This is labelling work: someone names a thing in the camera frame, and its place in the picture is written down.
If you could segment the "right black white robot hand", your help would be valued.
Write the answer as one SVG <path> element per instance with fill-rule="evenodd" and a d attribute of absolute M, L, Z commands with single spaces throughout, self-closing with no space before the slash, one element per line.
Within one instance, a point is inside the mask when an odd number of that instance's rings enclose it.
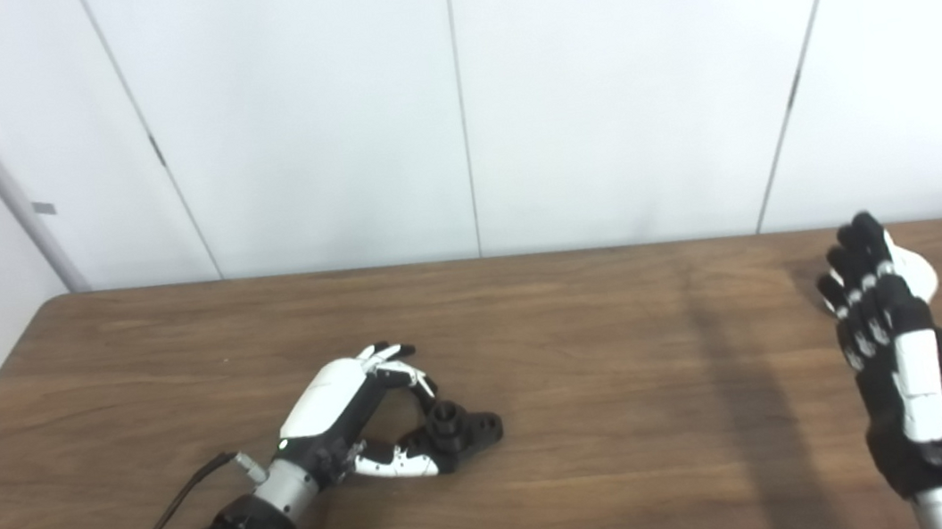
<path fill-rule="evenodd" d="M 875 467 L 910 500 L 942 488 L 942 326 L 870 212 L 856 213 L 836 239 L 816 291 L 865 405 Z"/>

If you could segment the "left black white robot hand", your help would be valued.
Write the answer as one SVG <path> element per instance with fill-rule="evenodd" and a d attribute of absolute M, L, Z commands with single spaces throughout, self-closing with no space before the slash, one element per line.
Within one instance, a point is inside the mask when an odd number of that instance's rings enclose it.
<path fill-rule="evenodd" d="M 405 361 L 415 348 L 381 342 L 359 355 L 324 365 L 294 404 L 279 431 L 276 461 L 303 470 L 319 491 L 346 476 L 433 477 L 454 472 L 430 450 L 375 441 L 363 435 L 385 396 L 404 389 L 427 412 L 438 403 L 437 387 L 421 368 Z"/>

